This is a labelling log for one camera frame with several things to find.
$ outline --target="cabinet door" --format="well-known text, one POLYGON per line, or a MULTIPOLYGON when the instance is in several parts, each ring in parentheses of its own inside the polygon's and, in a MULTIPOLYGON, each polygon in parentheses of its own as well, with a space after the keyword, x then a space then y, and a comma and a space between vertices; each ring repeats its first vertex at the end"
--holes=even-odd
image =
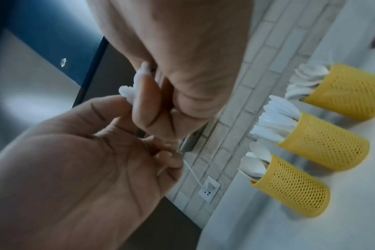
POLYGON ((16 0, 7 27, 80 86, 104 51, 86 0, 16 0))

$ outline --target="yellow basket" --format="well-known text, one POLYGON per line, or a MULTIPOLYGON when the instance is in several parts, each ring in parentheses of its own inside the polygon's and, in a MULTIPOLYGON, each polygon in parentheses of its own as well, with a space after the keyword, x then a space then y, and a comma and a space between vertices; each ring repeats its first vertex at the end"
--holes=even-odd
POLYGON ((325 184, 275 155, 260 181, 251 183, 307 217, 322 214, 330 200, 330 191, 325 184))
POLYGON ((334 171, 344 171, 361 163, 370 143, 327 121, 301 112, 295 130, 278 146, 334 171))
POLYGON ((333 64, 330 73, 303 102, 357 120, 375 117, 375 74, 333 64))

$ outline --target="human hand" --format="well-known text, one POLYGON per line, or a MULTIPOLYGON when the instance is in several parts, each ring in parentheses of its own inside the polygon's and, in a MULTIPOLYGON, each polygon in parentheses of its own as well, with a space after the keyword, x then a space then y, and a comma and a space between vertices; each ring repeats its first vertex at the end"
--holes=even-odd
POLYGON ((150 95, 134 107, 139 128, 163 140, 177 140, 222 109, 246 48, 252 2, 88 0, 105 37, 135 69, 150 62, 171 83, 165 91, 142 85, 150 95), (164 92, 171 92, 171 98, 164 92), (162 99, 171 100, 172 106, 164 109, 162 99))
POLYGON ((119 247, 183 171, 177 144, 135 131, 131 105, 110 96, 8 145, 0 154, 0 249, 119 247))

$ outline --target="yellow utensil holder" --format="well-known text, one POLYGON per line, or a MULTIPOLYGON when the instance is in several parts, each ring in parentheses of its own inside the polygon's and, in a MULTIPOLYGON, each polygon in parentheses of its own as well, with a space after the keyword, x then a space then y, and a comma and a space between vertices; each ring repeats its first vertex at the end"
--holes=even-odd
POLYGON ((365 138, 304 112, 295 130, 278 146, 334 171, 357 166, 370 150, 365 138))
POLYGON ((251 184, 306 217, 319 216, 330 201, 324 183, 275 155, 265 175, 251 184))
POLYGON ((375 117, 375 74, 333 64, 329 74, 303 102, 357 120, 375 117))

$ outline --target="electrical outlet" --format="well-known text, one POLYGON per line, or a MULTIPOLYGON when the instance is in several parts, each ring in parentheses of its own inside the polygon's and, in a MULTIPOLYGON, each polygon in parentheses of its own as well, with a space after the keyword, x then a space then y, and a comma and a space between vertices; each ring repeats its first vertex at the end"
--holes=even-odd
POLYGON ((208 176, 205 179, 205 182, 204 182, 203 186, 206 188, 206 190, 201 188, 199 190, 199 195, 206 202, 211 203, 213 197, 215 196, 216 192, 218 192, 218 190, 220 188, 220 184, 216 180, 214 180, 211 176, 208 176))

